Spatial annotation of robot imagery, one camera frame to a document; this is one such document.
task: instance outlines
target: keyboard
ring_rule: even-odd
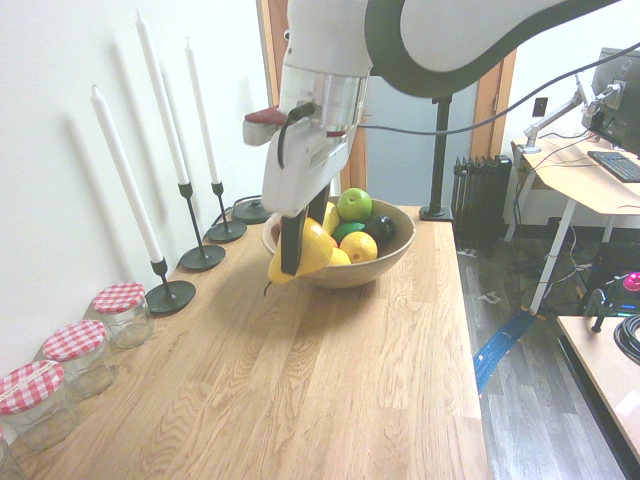
[[[623,183],[640,183],[640,165],[632,162],[619,152],[587,152]]]

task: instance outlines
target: radiator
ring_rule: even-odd
[[[503,155],[456,160],[451,210],[459,247],[488,248],[504,233],[502,212],[511,165]]]

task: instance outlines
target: black cable coil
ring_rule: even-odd
[[[613,332],[618,348],[637,364],[640,364],[640,341],[636,331],[640,328],[640,315],[625,318]]]

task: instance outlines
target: red checkered lid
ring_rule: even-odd
[[[52,360],[33,362],[0,380],[0,415],[35,407],[58,389],[64,379],[62,365]]]
[[[93,308],[99,313],[122,313],[135,307],[144,298],[144,286],[137,282],[111,285],[93,299]]]
[[[68,362],[95,351],[104,339],[107,330],[98,320],[82,320],[59,328],[44,343],[42,352],[50,360]]]

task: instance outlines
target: wooden door frame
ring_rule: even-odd
[[[509,106],[509,94],[516,63],[516,50],[478,80],[473,123],[478,123],[503,111]],[[502,151],[502,141],[507,116],[476,128],[471,135],[471,158],[495,157]]]
[[[262,37],[262,49],[270,105],[279,103],[282,59],[287,48],[284,33],[287,24],[287,0],[256,0]],[[478,81],[474,123],[505,109],[509,102],[516,51],[491,69]],[[506,116],[473,131],[472,158],[498,155],[502,149]],[[356,130],[347,166],[340,173],[342,191],[349,187],[367,188],[367,139],[364,129]]]

